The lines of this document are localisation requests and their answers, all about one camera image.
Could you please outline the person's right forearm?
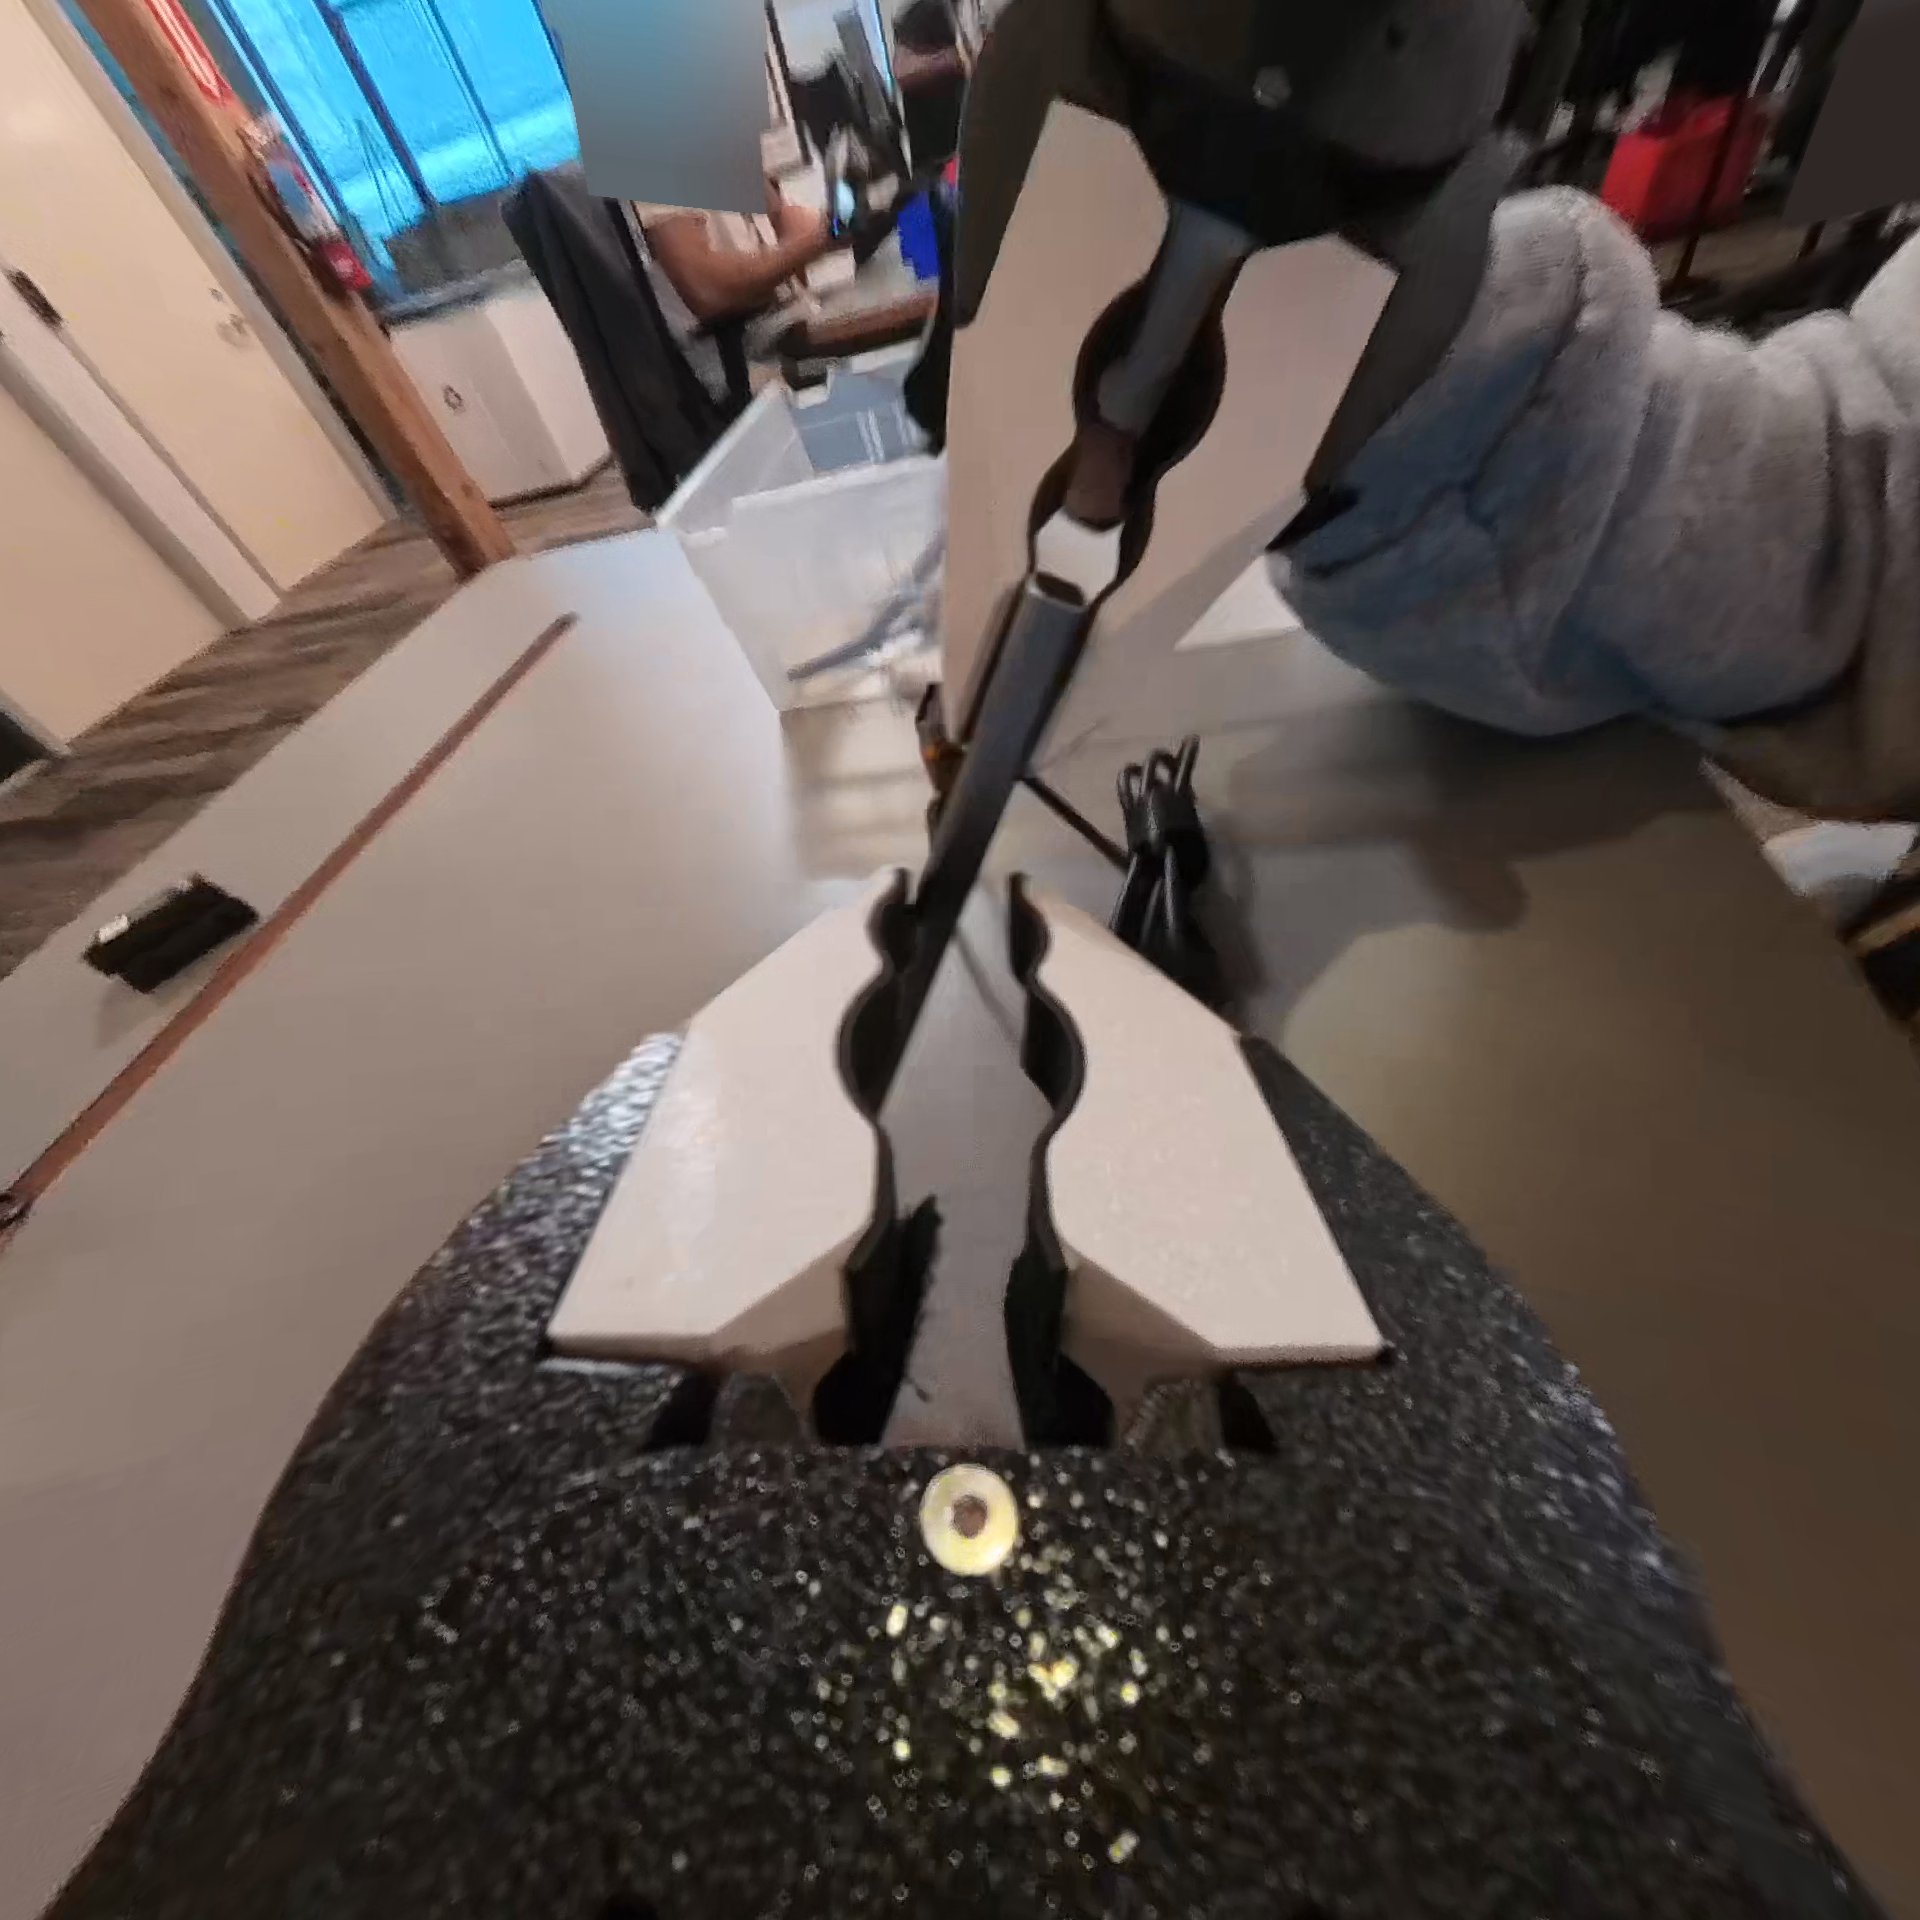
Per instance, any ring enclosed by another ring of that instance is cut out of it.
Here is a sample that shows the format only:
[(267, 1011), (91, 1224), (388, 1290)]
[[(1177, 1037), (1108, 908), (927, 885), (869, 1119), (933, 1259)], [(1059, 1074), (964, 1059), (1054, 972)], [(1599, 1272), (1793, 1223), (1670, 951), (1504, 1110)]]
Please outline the person's right forearm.
[(1769, 802), (1915, 821), (1915, 237), (1751, 342), (1663, 309), (1595, 199), (1507, 199), (1334, 495), (1269, 567), (1347, 666), (1512, 736), (1643, 717)]

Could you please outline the cream door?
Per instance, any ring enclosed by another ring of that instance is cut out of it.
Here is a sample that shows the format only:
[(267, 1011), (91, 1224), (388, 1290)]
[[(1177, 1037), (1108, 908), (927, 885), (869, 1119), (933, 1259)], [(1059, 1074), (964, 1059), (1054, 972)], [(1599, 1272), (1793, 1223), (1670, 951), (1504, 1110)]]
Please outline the cream door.
[(53, 755), (278, 590), (32, 310), (1, 335), (4, 710)]
[(45, 4), (1, 4), (4, 260), (263, 575), (297, 588), (392, 509), (68, 42)]

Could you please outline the red bag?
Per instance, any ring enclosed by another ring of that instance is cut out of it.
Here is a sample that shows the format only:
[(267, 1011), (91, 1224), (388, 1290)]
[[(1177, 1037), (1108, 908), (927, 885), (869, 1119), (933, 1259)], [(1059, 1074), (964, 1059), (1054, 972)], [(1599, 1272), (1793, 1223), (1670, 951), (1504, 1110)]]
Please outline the red bag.
[(1673, 93), (1621, 132), (1597, 199), (1647, 245), (1727, 227), (1744, 206), (1772, 122), (1766, 93)]

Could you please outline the wooden post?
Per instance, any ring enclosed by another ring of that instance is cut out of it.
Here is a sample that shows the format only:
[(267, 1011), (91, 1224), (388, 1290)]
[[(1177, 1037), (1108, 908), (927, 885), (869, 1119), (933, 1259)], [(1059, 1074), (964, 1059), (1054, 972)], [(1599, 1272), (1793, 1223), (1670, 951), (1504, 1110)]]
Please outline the wooden post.
[(511, 535), (427, 412), (365, 294), (334, 294), (255, 190), (237, 96), (225, 110), (208, 102), (142, 3), (79, 3), (79, 11), (452, 572), (469, 580), (513, 557)]

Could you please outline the white waste cabinet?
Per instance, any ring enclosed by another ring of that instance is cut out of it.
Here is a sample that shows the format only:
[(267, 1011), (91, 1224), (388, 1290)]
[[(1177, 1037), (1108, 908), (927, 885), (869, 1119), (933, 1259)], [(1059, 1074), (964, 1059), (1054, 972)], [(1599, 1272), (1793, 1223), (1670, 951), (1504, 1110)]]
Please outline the white waste cabinet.
[(531, 275), (472, 279), (412, 302), (388, 335), (491, 506), (561, 493), (609, 466), (577, 356)]

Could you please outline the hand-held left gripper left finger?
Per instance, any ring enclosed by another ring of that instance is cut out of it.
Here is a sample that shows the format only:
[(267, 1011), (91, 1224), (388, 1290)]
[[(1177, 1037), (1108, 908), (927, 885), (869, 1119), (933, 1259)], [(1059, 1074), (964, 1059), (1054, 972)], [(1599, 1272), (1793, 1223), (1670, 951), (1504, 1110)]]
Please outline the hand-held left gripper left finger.
[(877, 870), (688, 1022), (550, 1352), (766, 1375), (806, 1427), (888, 1424), (939, 1239), (879, 1125), (904, 900)]

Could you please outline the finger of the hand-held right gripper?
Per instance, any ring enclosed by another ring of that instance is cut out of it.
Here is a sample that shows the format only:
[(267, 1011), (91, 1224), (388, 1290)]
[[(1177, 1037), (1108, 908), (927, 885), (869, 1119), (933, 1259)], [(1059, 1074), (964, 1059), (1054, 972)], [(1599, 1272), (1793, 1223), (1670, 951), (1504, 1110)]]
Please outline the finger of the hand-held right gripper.
[(1156, 479), (1136, 568), (1099, 610), (1035, 750), (1038, 772), (1219, 723), (1230, 644), (1191, 644), (1304, 503), (1308, 471), (1393, 275), (1337, 237), (1261, 252), (1219, 315), (1220, 379), (1197, 444)]
[[(947, 404), (944, 687), (969, 709), (1028, 560), (1028, 517), (1075, 439), (1075, 376), (1099, 317), (1150, 275), (1165, 200), (1132, 134), (1054, 102), (1001, 232), (987, 293), (950, 347)], [(1165, 472), (1156, 530), (1105, 606), (1062, 709), (1145, 709), (1200, 618), (1200, 464)]]

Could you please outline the slim dark grey usb hub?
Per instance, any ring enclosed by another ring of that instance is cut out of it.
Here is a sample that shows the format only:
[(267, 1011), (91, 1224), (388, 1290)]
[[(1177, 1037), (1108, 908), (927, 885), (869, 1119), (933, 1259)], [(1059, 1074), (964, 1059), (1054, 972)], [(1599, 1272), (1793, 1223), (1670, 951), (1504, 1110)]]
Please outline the slim dark grey usb hub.
[(924, 1002), (985, 869), (991, 838), (1059, 710), (1087, 643), (1093, 608), (1083, 590), (1032, 572), (1014, 592), (991, 672), (973, 716), (963, 767), (950, 784), (927, 862), (909, 903), (909, 947), (886, 1016), (877, 1096), (903, 1063)]

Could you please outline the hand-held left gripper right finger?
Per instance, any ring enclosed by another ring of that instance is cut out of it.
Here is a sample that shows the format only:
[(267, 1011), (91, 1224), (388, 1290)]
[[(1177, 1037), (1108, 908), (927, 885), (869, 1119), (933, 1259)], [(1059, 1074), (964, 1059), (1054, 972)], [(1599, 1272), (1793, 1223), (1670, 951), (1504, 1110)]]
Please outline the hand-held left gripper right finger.
[(1020, 1415), (1129, 1420), (1159, 1386), (1377, 1363), (1241, 1034), (1023, 875), (1007, 952), (1046, 1102), (1003, 1296)]

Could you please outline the large window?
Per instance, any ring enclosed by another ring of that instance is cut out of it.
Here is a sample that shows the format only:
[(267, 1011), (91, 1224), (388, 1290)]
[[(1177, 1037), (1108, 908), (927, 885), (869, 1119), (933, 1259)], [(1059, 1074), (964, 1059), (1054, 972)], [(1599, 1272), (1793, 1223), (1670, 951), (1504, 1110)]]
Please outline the large window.
[(379, 303), (517, 268), (502, 204), (577, 157), (531, 3), (219, 3), (236, 84), (269, 111)]

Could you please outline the red arrow sign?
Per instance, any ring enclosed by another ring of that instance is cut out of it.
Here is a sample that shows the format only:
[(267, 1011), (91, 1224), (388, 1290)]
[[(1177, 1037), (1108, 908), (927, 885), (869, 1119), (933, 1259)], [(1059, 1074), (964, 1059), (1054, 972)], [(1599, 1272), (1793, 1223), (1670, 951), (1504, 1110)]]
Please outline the red arrow sign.
[(216, 56), (205, 46), (199, 28), (195, 24), (192, 13), (188, 13), (188, 8), (174, 0), (142, 3), (142, 7), (150, 15), (157, 34), (164, 37), (164, 42), (174, 50), (183, 74), (192, 80), (199, 93), (215, 108), (233, 108), (233, 87), (229, 84), (225, 74), (219, 68)]

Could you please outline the clear plastic storage bin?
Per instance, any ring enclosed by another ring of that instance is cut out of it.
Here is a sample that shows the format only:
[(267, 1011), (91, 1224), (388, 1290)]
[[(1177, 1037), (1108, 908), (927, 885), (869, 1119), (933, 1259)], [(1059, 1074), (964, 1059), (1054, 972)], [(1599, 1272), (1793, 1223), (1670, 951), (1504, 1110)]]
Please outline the clear plastic storage bin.
[(904, 406), (909, 351), (771, 384), (656, 515), (781, 712), (934, 674), (947, 469)]

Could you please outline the red fire extinguisher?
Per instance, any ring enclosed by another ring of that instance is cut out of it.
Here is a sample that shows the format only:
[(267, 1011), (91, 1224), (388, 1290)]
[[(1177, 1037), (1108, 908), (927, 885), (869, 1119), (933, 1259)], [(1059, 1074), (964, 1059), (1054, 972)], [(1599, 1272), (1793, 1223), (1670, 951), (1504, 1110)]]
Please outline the red fire extinguisher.
[(273, 111), (254, 115), (243, 127), (255, 190), (299, 245), (313, 271), (341, 296), (358, 296), (372, 277), (348, 230)]

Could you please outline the dark hanging jacket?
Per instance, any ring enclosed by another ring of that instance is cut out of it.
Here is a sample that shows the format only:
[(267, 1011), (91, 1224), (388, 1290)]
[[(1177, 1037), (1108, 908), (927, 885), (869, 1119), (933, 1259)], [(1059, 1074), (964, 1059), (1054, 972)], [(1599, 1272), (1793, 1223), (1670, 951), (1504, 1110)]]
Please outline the dark hanging jacket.
[(500, 215), (567, 333), (633, 507), (656, 515), (734, 412), (669, 324), (633, 215), (575, 167), (521, 178)]

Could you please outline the small black battery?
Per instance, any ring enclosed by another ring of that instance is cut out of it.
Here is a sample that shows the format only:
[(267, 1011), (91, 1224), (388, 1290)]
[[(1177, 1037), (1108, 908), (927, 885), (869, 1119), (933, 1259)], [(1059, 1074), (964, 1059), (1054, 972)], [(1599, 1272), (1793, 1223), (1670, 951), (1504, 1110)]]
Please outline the small black battery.
[(137, 994), (156, 994), (255, 923), (249, 900), (192, 872), (100, 926), (81, 951), (81, 965)]

